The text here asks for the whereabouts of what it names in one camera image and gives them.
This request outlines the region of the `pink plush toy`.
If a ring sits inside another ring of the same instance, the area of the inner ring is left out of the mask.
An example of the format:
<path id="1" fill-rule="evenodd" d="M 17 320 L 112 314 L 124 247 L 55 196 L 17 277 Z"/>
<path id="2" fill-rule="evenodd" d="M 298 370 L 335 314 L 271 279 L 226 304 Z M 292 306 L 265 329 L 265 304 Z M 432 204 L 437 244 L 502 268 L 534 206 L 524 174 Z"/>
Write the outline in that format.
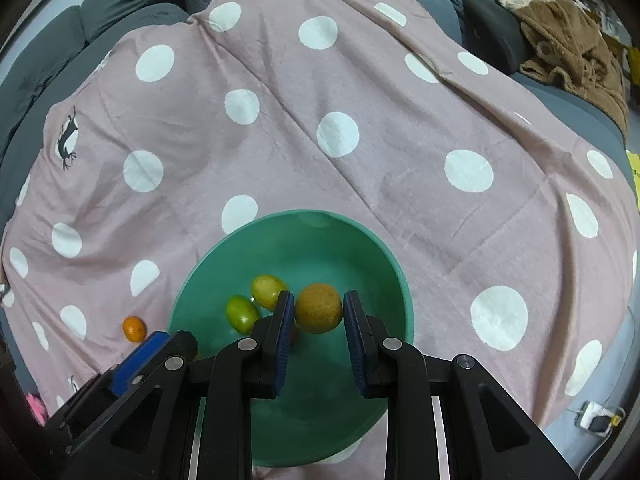
<path id="1" fill-rule="evenodd" d="M 48 415 L 47 408 L 43 404 L 40 397 L 37 396 L 36 394 L 27 393 L 26 401 L 28 403 L 30 411 L 32 412 L 32 416 L 34 416 L 34 419 L 36 420 L 36 422 L 38 422 L 40 426 L 44 426 L 49 419 L 49 415 Z"/>

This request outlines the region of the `pink polka dot cloth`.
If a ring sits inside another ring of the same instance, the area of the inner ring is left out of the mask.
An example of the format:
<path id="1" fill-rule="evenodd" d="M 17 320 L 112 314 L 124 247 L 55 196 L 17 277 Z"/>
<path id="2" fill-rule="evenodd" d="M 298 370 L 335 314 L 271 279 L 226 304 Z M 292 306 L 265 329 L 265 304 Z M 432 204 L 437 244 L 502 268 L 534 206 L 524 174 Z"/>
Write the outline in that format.
<path id="1" fill-rule="evenodd" d="M 541 426 L 584 391 L 634 288 L 634 193 L 603 148 L 416 0 L 210 0 L 88 47 L 1 166 L 6 317 L 54 412 L 158 330 L 243 226 L 351 218 L 408 281 L 414 342 L 466 352 Z"/>

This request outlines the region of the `grey sofa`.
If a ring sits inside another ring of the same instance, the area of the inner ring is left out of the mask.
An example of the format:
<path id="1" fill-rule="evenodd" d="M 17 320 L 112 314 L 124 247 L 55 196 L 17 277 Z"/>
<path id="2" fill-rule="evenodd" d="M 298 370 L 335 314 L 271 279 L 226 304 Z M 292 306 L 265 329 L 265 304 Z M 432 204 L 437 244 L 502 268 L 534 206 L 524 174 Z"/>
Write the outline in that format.
<path id="1" fill-rule="evenodd" d="M 66 6 L 40 30 L 14 62 L 6 66 L 1 86 L 1 218 L 9 221 L 20 199 L 18 188 L 27 177 L 42 144 L 44 123 L 50 108 L 70 96 L 95 70 L 121 36 L 136 27 L 178 23 L 201 9 L 209 0 L 84 0 Z M 582 139 L 587 150 L 597 151 L 608 161 L 613 175 L 613 196 L 619 204 L 630 199 L 631 172 L 623 152 L 623 138 L 614 122 L 593 105 L 558 88 L 545 86 L 520 74 L 489 75 L 491 88 L 513 90 L 528 105 L 543 106 Z M 290 144 L 277 148 L 284 174 L 277 178 L 246 181 L 243 185 L 217 183 L 219 203 L 235 195 L 254 198 L 260 216 L 292 209 L 326 209 L 353 218 L 390 244 L 406 272 L 413 296 L 431 288 L 427 267 L 432 258 L 410 247 L 410 236 L 401 231 L 401 219 L 430 221 L 435 214 L 432 200 L 420 200 L 414 178 L 434 174 L 433 159 L 415 158 L 406 172 L 390 184 L 400 189 L 393 196 L 384 188 L 380 196 L 366 192 L 370 174 L 347 180 L 336 171 L 317 179 L 302 168 L 320 152 L 304 130 L 293 133 Z M 544 419 L 546 431 L 571 465 L 587 470 L 602 457 L 597 438 L 573 425 L 579 403 L 587 400 L 615 403 L 630 385 L 631 370 L 639 361 L 639 307 L 622 309 L 617 301 L 606 302 L 600 311 L 580 315 L 602 344 L 599 363 L 577 394 L 558 393 Z M 77 350 L 55 350 L 40 344 L 26 330 L 19 304 L 10 304 L 2 318 L 21 386 L 38 393 L 47 408 L 67 400 L 97 370 L 122 355 L 121 344 L 86 341 Z"/>

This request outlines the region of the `white power adapter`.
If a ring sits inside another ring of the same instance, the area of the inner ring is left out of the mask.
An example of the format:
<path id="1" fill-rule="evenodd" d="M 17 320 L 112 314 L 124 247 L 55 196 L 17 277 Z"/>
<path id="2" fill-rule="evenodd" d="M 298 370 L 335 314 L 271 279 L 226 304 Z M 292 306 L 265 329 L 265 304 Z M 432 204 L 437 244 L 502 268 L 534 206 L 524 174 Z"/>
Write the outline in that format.
<path id="1" fill-rule="evenodd" d="M 626 418 L 619 406 L 608 408 L 594 401 L 586 401 L 577 412 L 576 426 L 601 438 L 610 434 Z"/>

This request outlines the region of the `black sofa cushion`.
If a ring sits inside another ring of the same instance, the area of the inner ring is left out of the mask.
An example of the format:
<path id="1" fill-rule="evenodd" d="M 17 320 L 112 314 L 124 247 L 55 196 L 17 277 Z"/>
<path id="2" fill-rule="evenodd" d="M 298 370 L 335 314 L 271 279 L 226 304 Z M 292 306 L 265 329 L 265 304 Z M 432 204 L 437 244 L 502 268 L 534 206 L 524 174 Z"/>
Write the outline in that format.
<path id="1" fill-rule="evenodd" d="M 529 59 L 529 47 L 516 17 L 495 1 L 463 0 L 469 50 L 506 76 Z"/>

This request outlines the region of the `yellow small fruit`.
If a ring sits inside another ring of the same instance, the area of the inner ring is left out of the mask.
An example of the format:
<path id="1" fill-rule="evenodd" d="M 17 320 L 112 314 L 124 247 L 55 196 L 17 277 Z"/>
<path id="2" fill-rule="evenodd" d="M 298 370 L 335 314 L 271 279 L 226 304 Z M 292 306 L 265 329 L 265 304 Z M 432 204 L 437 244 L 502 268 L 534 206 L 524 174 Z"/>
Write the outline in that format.
<path id="1" fill-rule="evenodd" d="M 259 307 L 273 311 L 277 307 L 280 292 L 288 290 L 285 282 L 274 275 L 260 274 L 250 283 L 250 294 Z"/>

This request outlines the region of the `large orange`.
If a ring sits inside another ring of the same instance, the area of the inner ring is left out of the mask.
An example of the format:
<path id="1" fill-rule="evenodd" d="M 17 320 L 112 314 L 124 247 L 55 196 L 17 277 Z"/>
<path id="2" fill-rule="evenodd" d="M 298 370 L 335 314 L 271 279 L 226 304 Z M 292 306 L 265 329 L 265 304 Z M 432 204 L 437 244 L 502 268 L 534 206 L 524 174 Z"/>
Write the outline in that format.
<path id="1" fill-rule="evenodd" d="M 297 296 L 294 316 L 297 326 L 306 333 L 330 332 L 343 317 L 340 295 L 328 284 L 307 285 Z"/>

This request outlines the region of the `small orange far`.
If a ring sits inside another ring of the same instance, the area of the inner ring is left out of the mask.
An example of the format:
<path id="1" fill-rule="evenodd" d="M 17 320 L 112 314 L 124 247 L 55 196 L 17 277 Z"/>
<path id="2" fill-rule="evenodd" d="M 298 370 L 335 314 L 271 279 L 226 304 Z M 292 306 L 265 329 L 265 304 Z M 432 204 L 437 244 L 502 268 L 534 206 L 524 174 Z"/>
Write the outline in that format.
<path id="1" fill-rule="evenodd" d="M 146 326 L 141 318 L 128 316 L 122 321 L 122 333 L 133 344 L 140 344 L 146 338 Z"/>

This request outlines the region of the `green tomato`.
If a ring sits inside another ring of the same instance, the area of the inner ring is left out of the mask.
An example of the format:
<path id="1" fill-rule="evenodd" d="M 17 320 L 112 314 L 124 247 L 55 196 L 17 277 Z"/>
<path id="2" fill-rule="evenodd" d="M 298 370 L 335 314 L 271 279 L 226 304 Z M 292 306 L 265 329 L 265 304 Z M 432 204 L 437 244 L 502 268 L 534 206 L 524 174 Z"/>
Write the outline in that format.
<path id="1" fill-rule="evenodd" d="M 249 335 L 255 323 L 262 317 L 254 304 L 244 296 L 229 298 L 224 308 L 229 325 L 241 335 Z"/>

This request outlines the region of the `brown plush blanket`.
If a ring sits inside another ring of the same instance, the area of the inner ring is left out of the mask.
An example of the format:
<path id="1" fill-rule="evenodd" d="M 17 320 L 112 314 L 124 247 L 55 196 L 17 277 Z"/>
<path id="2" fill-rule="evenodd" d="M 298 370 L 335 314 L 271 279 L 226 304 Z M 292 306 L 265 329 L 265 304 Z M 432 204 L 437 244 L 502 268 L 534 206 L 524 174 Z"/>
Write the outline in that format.
<path id="1" fill-rule="evenodd" d="M 574 0 L 497 0 L 515 15 L 534 54 L 520 72 L 597 107 L 623 134 L 628 105 L 623 70 L 599 24 Z"/>

